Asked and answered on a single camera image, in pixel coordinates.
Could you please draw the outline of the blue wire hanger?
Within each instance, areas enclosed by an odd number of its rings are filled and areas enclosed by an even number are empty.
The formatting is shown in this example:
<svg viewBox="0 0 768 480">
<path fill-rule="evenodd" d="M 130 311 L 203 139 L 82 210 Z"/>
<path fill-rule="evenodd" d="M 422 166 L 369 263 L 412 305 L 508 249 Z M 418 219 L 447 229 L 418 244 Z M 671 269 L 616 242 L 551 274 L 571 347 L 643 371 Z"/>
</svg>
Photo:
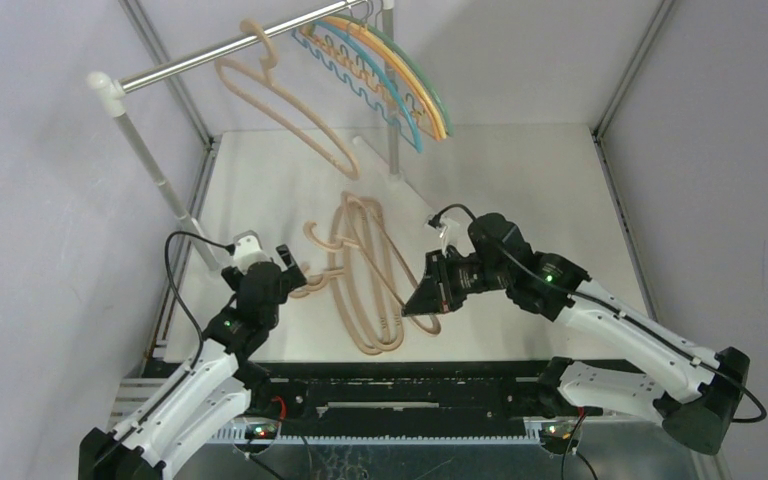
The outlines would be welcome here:
<svg viewBox="0 0 768 480">
<path fill-rule="evenodd" d="M 422 134 L 414 121 L 406 117 L 408 108 L 401 99 L 398 87 L 387 76 L 381 62 L 372 58 L 369 50 L 350 39 L 345 30 L 324 20 L 295 28 L 291 37 L 376 111 L 388 127 L 394 127 L 415 151 L 424 151 Z"/>
</svg>

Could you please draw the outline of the green wire hanger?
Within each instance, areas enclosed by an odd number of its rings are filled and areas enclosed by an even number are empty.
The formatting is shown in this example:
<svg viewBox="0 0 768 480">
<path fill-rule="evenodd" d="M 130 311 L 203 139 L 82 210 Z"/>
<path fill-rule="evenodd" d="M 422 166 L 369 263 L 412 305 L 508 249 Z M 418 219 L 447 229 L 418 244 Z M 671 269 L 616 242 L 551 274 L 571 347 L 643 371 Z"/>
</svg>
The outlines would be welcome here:
<svg viewBox="0 0 768 480">
<path fill-rule="evenodd" d="M 409 118 L 419 130 L 440 142 L 452 133 L 448 111 L 427 75 L 419 65 L 394 41 L 395 2 L 382 1 L 374 20 L 364 22 L 348 15 L 334 14 L 326 22 L 346 31 L 350 39 L 359 42 L 374 53 L 386 71 L 407 88 L 408 100 L 417 103 L 408 106 Z"/>
</svg>

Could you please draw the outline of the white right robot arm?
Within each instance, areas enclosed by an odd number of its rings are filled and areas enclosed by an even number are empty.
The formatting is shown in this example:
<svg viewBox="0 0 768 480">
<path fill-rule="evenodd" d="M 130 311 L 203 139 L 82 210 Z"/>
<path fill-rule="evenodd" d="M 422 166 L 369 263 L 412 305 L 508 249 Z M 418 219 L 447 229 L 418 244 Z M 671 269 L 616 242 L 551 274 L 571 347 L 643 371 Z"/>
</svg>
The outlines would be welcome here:
<svg viewBox="0 0 768 480">
<path fill-rule="evenodd" d="M 720 452 L 729 427 L 741 420 L 741 400 L 750 395 L 746 354 L 735 347 L 714 351 L 670 331 L 579 265 L 532 249 L 500 213 L 473 218 L 467 234 L 474 248 L 468 255 L 451 245 L 426 254 L 423 277 L 403 315 L 447 314 L 471 294 L 502 291 L 525 312 L 606 342 L 635 368 L 554 357 L 537 380 L 544 412 L 562 416 L 576 407 L 623 413 L 660 426 L 695 452 Z"/>
</svg>

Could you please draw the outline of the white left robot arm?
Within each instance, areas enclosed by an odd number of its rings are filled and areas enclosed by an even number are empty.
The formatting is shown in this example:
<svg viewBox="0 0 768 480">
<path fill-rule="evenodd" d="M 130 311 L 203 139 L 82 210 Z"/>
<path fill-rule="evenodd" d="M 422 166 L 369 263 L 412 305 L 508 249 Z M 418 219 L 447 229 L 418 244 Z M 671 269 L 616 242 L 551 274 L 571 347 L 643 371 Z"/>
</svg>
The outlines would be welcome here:
<svg viewBox="0 0 768 480">
<path fill-rule="evenodd" d="M 248 236 L 222 272 L 235 295 L 202 331 L 201 343 L 149 399 L 79 446 L 80 479 L 172 479 L 224 425 L 271 407 L 267 371 L 252 362 L 279 322 L 279 308 L 306 277 L 287 245 L 273 261 Z"/>
</svg>

